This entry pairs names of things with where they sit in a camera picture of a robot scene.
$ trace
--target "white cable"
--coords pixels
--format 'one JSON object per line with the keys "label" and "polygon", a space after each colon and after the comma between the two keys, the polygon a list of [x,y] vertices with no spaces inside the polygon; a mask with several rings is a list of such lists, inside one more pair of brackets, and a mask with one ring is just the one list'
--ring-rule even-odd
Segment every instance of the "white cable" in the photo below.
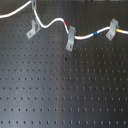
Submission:
{"label": "white cable", "polygon": [[25,7],[27,7],[29,4],[31,3],[31,1],[28,1],[26,4],[24,4],[23,6],[21,6],[20,8],[18,8],[17,10],[9,13],[9,14],[5,14],[5,15],[0,15],[0,19],[1,18],[7,18],[7,17],[10,17],[16,13],[18,13],[19,11],[21,11],[22,9],[24,9]]}
{"label": "white cable", "polygon": [[[102,28],[102,29],[97,31],[97,34],[103,32],[103,31],[109,30],[109,29],[110,29],[110,27]],[[75,36],[75,39],[77,39],[77,40],[84,40],[84,39],[88,39],[88,38],[90,38],[92,36],[93,36],[93,33],[89,34],[87,36]]]}
{"label": "white cable", "polygon": [[[34,14],[35,14],[35,16],[36,16],[36,18],[37,18],[37,20],[38,20],[38,22],[39,22],[39,24],[41,25],[42,28],[48,28],[49,26],[51,26],[51,25],[52,25],[54,22],[56,22],[56,21],[64,22],[64,19],[62,19],[62,18],[56,18],[56,19],[54,19],[52,22],[50,22],[48,25],[44,25],[44,24],[42,24],[42,22],[40,21],[40,18],[38,17],[37,12],[36,12],[35,9],[34,9]],[[103,28],[103,29],[98,30],[97,33],[106,31],[106,30],[108,30],[108,29],[110,29],[110,27],[105,27],[105,28]],[[93,36],[93,33],[92,33],[92,34],[89,34],[89,35],[87,35],[87,36],[75,36],[75,39],[77,39],[77,40],[83,40],[83,39],[90,38],[90,37],[92,37],[92,36]]]}
{"label": "white cable", "polygon": [[119,30],[119,33],[128,34],[128,31]]}
{"label": "white cable", "polygon": [[56,21],[64,22],[64,19],[62,19],[62,18],[56,18],[56,19],[54,19],[53,21],[51,21],[48,25],[44,25],[44,24],[40,21],[40,19],[39,19],[38,15],[37,15],[37,12],[36,12],[35,9],[34,9],[34,14],[35,14],[35,16],[36,16],[36,18],[37,18],[37,20],[38,20],[38,22],[39,22],[39,24],[41,25],[42,28],[48,28],[48,27],[50,27],[50,26],[51,26],[54,22],[56,22]]}

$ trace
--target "cable clip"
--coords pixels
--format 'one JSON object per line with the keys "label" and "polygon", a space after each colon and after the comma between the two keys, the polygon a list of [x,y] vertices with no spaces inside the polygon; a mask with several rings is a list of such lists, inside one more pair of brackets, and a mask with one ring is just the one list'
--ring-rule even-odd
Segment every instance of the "cable clip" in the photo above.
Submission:
{"label": "cable clip", "polygon": [[32,20],[32,29],[26,34],[29,39],[31,39],[41,29],[41,26],[36,18],[35,20],[36,22]]}
{"label": "cable clip", "polygon": [[37,9],[36,0],[31,0],[31,2],[32,2],[32,10]]}
{"label": "cable clip", "polygon": [[74,46],[75,34],[76,34],[75,27],[70,26],[69,33],[68,33],[68,42],[67,42],[67,46],[66,46],[66,49],[70,52],[72,52],[72,49]]}
{"label": "cable clip", "polygon": [[113,39],[113,37],[116,34],[116,29],[119,28],[118,25],[118,21],[116,19],[112,19],[112,21],[110,22],[110,30],[108,31],[108,33],[106,34],[106,37],[111,41]]}

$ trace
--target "cable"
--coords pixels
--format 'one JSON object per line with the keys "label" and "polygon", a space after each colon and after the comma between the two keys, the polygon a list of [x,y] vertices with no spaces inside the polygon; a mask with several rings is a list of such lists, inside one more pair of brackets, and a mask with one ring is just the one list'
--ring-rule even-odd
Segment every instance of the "cable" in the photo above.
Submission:
{"label": "cable", "polygon": [[[67,32],[67,34],[68,34],[67,25],[66,25],[64,19],[62,19],[62,18],[56,18],[56,19],[54,19],[53,21],[51,21],[48,25],[44,25],[44,24],[40,21],[40,18],[39,18],[39,16],[37,15],[36,9],[34,9],[34,14],[35,14],[35,16],[36,16],[36,18],[37,18],[37,20],[38,20],[38,22],[39,22],[39,24],[40,24],[40,26],[41,26],[42,28],[48,28],[48,27],[50,27],[54,22],[56,22],[56,21],[61,21],[61,22],[63,22],[63,24],[64,24],[64,26],[65,26],[65,29],[66,29],[66,32]],[[94,32],[94,33],[89,34],[89,35],[87,35],[87,36],[75,36],[75,39],[77,39],[77,40],[87,39],[87,38],[90,38],[90,37],[92,37],[92,36],[97,35],[98,33],[101,33],[101,32],[103,32],[103,31],[106,31],[106,30],[108,30],[108,29],[110,29],[110,27],[105,27],[105,28],[100,29],[100,30],[98,30],[97,32]]]}
{"label": "cable", "polygon": [[61,21],[61,22],[63,22],[63,24],[64,24],[64,26],[65,26],[65,29],[66,29],[66,32],[67,32],[67,34],[68,34],[68,28],[67,28],[67,25],[66,25],[64,19],[62,19],[62,18],[56,18],[56,19],[54,19],[53,21],[51,21],[48,25],[44,25],[44,24],[40,21],[40,18],[39,18],[39,16],[37,15],[37,12],[36,12],[35,9],[34,9],[34,14],[35,14],[35,16],[36,16],[36,18],[37,18],[37,20],[38,20],[38,22],[39,22],[39,24],[40,24],[40,26],[41,26],[42,28],[48,28],[48,27],[50,27],[53,23],[55,23],[55,22],[57,22],[57,21]]}
{"label": "cable", "polygon": [[[15,11],[9,13],[9,14],[6,14],[6,15],[0,15],[0,19],[13,16],[14,14],[18,13],[19,11],[21,11],[22,9],[24,9],[25,7],[27,7],[30,3],[31,3],[31,1],[28,1],[26,4],[24,4],[23,6],[21,6],[21,7],[18,8],[17,10],[15,10]],[[56,18],[56,19],[54,19],[53,21],[51,21],[48,25],[44,25],[44,24],[40,21],[40,18],[38,17],[35,8],[34,8],[34,14],[35,14],[35,16],[36,16],[36,18],[37,18],[37,20],[38,20],[38,22],[39,22],[39,24],[40,24],[40,26],[41,26],[42,28],[48,28],[48,27],[50,27],[53,23],[55,23],[55,22],[57,22],[57,21],[61,21],[61,22],[63,22],[63,24],[64,24],[64,26],[65,26],[65,30],[66,30],[67,34],[69,33],[68,28],[67,28],[67,25],[66,25],[64,19],[62,19],[62,18]],[[90,38],[90,37],[92,37],[92,36],[95,36],[95,35],[97,35],[97,34],[103,32],[103,31],[106,31],[106,30],[109,30],[109,29],[110,29],[110,27],[105,27],[105,28],[100,29],[100,30],[98,30],[97,32],[94,32],[94,33],[89,34],[89,35],[87,35],[87,36],[75,36],[75,39],[77,39],[77,40],[88,39],[88,38]],[[123,33],[123,34],[128,34],[128,31],[124,31],[124,30],[120,30],[120,29],[116,29],[116,31],[119,32],[119,33]]]}
{"label": "cable", "polygon": [[120,30],[120,29],[116,29],[116,31],[119,33],[123,33],[123,34],[128,34],[128,31],[124,31],[124,30]]}
{"label": "cable", "polygon": [[22,9],[24,9],[25,7],[27,7],[30,3],[31,3],[31,1],[28,1],[26,4],[24,4],[23,6],[21,6],[17,10],[15,10],[15,11],[9,13],[9,14],[6,14],[6,15],[0,15],[0,19],[13,16],[14,14],[18,13],[19,11],[21,11]]}

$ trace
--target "metal clamp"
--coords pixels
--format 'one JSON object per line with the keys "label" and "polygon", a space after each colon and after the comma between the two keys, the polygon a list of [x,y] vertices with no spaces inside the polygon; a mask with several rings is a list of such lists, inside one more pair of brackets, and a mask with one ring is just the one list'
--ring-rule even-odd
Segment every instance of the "metal clamp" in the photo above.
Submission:
{"label": "metal clamp", "polygon": [[31,0],[31,2],[32,2],[32,9],[33,10],[34,10],[34,8],[37,9],[36,0]]}
{"label": "metal clamp", "polygon": [[112,19],[112,21],[110,22],[110,30],[108,31],[108,33],[106,34],[106,37],[111,41],[113,39],[113,37],[116,34],[116,29],[119,28],[118,25],[118,21],[116,19]]}
{"label": "metal clamp", "polygon": [[39,32],[39,30],[41,30],[41,26],[38,23],[37,19],[36,22],[32,20],[32,29],[26,35],[29,39],[31,39],[35,34],[37,34],[37,32]]}
{"label": "metal clamp", "polygon": [[72,51],[72,49],[73,49],[75,34],[76,34],[75,27],[70,26],[69,34],[68,34],[68,42],[67,42],[67,46],[66,46],[66,49],[68,51]]}

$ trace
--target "black metal surface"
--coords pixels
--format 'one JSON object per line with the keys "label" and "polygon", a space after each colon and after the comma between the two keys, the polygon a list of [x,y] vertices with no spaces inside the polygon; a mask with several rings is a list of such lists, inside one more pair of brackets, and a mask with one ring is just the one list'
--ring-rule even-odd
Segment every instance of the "black metal surface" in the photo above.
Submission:
{"label": "black metal surface", "polygon": [[[1,14],[25,1],[1,0]],[[124,2],[40,2],[37,12],[47,24],[63,17],[86,35],[112,18],[128,30]],[[75,41],[65,50],[68,36],[63,23],[42,29],[28,40],[34,18],[31,5],[0,20],[0,127],[1,128],[127,128],[128,36],[106,32]]]}

